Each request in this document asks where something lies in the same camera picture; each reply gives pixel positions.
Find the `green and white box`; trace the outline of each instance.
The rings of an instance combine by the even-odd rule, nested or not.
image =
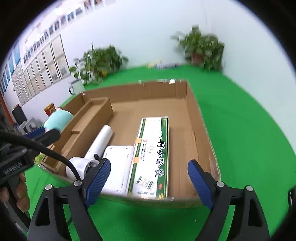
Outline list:
[[[166,198],[168,174],[168,117],[143,118],[135,143],[127,193],[142,198]]]

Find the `mug handle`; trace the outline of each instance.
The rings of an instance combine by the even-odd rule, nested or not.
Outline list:
[[[69,87],[69,92],[70,92],[71,95],[75,95],[75,93],[74,93],[74,87],[73,86],[70,86]]]

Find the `blue gripper pad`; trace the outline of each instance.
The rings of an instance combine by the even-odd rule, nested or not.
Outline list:
[[[192,160],[188,163],[187,171],[202,204],[212,209],[212,192]]]
[[[107,178],[111,171],[111,163],[109,160],[106,160],[103,166],[100,168],[96,176],[94,177],[92,183],[88,186],[86,191],[86,201],[85,204],[87,207],[93,205],[98,196],[100,195]]]

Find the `cardboard box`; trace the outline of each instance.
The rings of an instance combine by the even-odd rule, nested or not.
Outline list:
[[[134,145],[142,118],[168,116],[168,197],[162,200],[132,196],[108,198],[133,203],[142,203],[143,200],[154,204],[165,202],[167,207],[200,204],[187,173],[187,164],[191,159],[196,159],[215,180],[220,180],[215,152],[189,84],[182,80],[160,81],[99,88],[77,95],[64,106],[74,118],[62,131],[60,140],[51,148],[68,159],[75,156],[84,157],[105,124],[109,125],[114,133],[109,145]],[[64,164],[49,157],[46,157],[42,164],[65,179]]]
[[[168,117],[141,120],[129,174],[127,193],[141,198],[168,196],[169,176]]]

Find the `potted plant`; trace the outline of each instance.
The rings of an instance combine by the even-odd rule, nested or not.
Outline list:
[[[100,83],[108,73],[118,71],[123,64],[128,62],[128,58],[121,56],[121,52],[114,46],[106,48],[94,48],[84,52],[81,59],[74,59],[75,66],[69,70],[76,79],[81,79],[84,84],[90,82]]]
[[[214,35],[201,35],[199,26],[193,26],[189,34],[177,32],[171,36],[185,50],[185,59],[206,70],[222,71],[224,43]]]

